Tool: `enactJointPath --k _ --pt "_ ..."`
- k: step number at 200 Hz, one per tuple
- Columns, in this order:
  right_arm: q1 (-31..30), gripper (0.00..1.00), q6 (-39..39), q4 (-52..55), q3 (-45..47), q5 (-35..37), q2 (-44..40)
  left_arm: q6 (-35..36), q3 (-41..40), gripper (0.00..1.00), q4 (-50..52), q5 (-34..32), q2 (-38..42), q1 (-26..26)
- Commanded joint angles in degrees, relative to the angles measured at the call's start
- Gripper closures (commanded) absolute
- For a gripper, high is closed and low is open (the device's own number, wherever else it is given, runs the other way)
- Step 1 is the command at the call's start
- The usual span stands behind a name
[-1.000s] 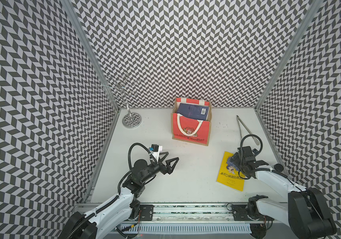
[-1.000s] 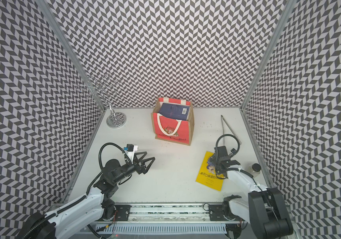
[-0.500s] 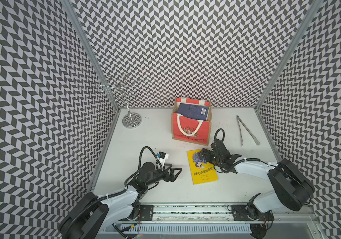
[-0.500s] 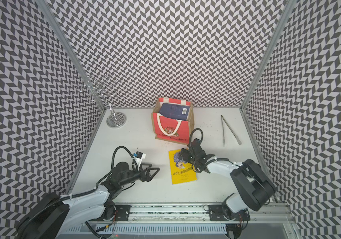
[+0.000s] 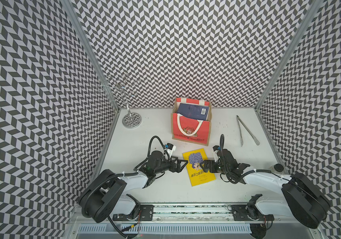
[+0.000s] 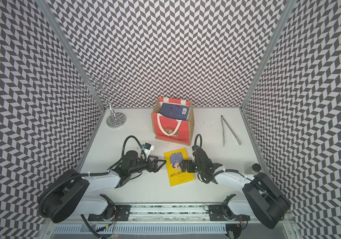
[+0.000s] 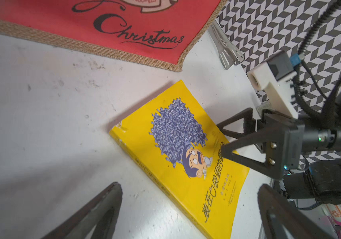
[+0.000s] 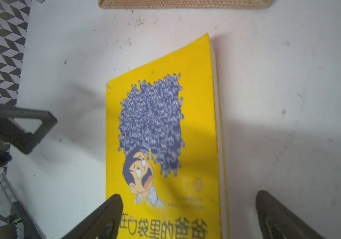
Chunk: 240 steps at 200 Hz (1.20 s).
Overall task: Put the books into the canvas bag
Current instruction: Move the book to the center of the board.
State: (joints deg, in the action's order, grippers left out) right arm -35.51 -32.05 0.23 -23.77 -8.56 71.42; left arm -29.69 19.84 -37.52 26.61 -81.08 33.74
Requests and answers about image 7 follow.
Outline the red burlap Christmas bag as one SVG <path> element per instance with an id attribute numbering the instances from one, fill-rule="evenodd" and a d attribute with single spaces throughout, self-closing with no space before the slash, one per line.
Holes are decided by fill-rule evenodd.
<path id="1" fill-rule="evenodd" d="M 0 34 L 180 72 L 225 1 L 0 1 Z"/>

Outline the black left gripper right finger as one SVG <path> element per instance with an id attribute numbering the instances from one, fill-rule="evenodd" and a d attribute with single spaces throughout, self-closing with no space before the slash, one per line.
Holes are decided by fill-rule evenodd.
<path id="1" fill-rule="evenodd" d="M 257 199 L 267 239 L 287 239 L 286 232 L 294 239 L 332 238 L 269 185 L 260 187 Z"/>

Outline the yellow book blue illustration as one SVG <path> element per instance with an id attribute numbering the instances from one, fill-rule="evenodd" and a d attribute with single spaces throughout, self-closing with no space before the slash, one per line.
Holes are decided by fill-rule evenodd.
<path id="1" fill-rule="evenodd" d="M 249 168 L 178 81 L 110 130 L 116 143 L 209 239 L 229 239 Z"/>

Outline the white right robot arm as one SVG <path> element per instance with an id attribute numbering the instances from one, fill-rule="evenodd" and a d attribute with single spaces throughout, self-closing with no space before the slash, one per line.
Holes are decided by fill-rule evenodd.
<path id="1" fill-rule="evenodd" d="M 306 162 L 311 152 L 341 151 L 341 91 L 335 86 L 320 112 L 304 100 L 299 55 L 280 52 L 253 68 L 248 77 L 263 90 L 271 107 L 253 118 L 247 108 L 218 124 L 231 143 L 222 157 L 282 182 L 281 194 L 290 200 L 315 199 L 316 205 L 341 204 L 341 159 Z"/>

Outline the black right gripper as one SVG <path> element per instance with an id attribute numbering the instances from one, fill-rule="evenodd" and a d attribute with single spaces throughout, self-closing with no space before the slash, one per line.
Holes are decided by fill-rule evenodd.
<path id="1" fill-rule="evenodd" d="M 237 140 L 221 147 L 221 155 L 275 180 L 283 179 L 285 169 L 298 169 L 302 154 L 325 151 L 335 145 L 337 132 L 326 129 L 307 115 L 297 119 L 274 110 L 262 110 L 262 117 L 253 118 L 253 109 L 246 108 L 218 123 L 219 130 Z M 239 154 L 239 149 L 254 146 L 264 159 L 257 161 Z"/>

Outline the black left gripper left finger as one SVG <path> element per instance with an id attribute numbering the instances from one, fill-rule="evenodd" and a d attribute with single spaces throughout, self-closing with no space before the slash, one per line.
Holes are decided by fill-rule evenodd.
<path id="1" fill-rule="evenodd" d="M 122 204 L 123 191 L 118 182 L 111 183 L 44 239 L 84 239 L 93 231 L 93 239 L 111 239 Z"/>

